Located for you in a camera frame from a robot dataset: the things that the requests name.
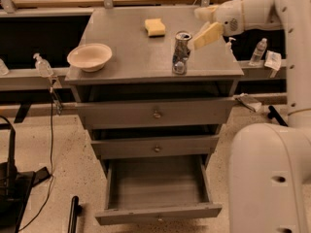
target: tiled floor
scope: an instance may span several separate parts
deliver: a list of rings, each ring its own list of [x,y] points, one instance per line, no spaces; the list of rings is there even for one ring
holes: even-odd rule
[[[285,105],[275,105],[284,117]],[[0,115],[9,115],[14,120],[14,112],[0,107]],[[96,212],[104,208],[106,179],[89,143],[73,105],[67,105],[63,115],[53,116],[53,174],[52,193],[49,202],[23,233],[60,233],[68,231],[71,198],[78,195],[83,213],[78,218],[77,232],[91,233],[209,233],[229,232],[227,167],[230,144],[235,133],[244,126],[256,122],[271,122],[267,118],[268,109],[264,105],[254,113],[242,106],[233,108],[228,123],[223,126],[221,139],[207,168],[207,177],[215,203],[223,205],[218,217],[161,222],[150,224],[125,224],[99,226],[94,218]],[[50,107],[33,107],[21,124],[14,124],[17,132],[16,165],[19,171],[36,171],[50,165],[51,128]],[[0,161],[6,161],[7,135],[0,134]],[[50,181],[34,187],[25,211],[22,226],[33,218],[46,199]],[[311,224],[311,185],[304,187],[307,217]]]

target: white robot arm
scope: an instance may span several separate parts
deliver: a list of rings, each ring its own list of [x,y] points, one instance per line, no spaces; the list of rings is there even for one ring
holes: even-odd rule
[[[274,0],[232,0],[220,6],[198,8],[197,18],[223,25],[224,35],[232,36],[250,29],[282,29],[274,10]]]
[[[311,178],[311,0],[233,0],[196,10],[224,35],[258,28],[286,36],[288,125],[253,124],[229,160],[231,233],[307,233],[302,185]]]

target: sponge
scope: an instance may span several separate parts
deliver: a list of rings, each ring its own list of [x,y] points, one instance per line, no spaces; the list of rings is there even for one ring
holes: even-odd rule
[[[148,31],[148,36],[163,36],[165,35],[165,25],[160,18],[146,19],[145,28]]]
[[[208,7],[199,7],[194,10],[194,15],[196,18],[204,21],[214,21],[215,11],[218,9],[219,5],[211,5]]]
[[[211,25],[206,23],[205,26],[191,39],[190,48],[198,50],[210,43],[213,43],[220,39],[224,34],[223,25],[214,22]]]

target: bottle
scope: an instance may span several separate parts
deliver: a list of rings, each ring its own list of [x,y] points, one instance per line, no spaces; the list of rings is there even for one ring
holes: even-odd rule
[[[40,53],[35,53],[33,58],[37,60],[35,66],[41,77],[46,78],[53,75],[50,63],[48,60],[42,58]]]
[[[233,53],[233,50],[232,50],[232,41],[236,41],[236,39],[233,38],[233,37],[229,37],[228,42],[225,44],[226,49],[229,50],[229,52],[231,52],[231,53]]]
[[[0,74],[1,75],[6,75],[9,73],[9,69],[4,63],[4,61],[0,58]]]
[[[257,66],[266,50],[267,41],[265,38],[262,38],[260,42],[257,43],[256,48],[253,52],[252,58],[250,60],[250,66]]]

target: yellow sponge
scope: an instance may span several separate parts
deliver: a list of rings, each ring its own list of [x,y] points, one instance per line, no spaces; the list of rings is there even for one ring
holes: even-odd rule
[[[165,35],[165,25],[160,18],[146,19],[145,28],[148,31],[148,36],[162,36]]]
[[[191,43],[193,44],[193,48],[198,50],[205,45],[217,41],[223,36],[223,34],[223,25],[218,22],[214,22],[209,27],[198,32],[198,34],[191,40]]]

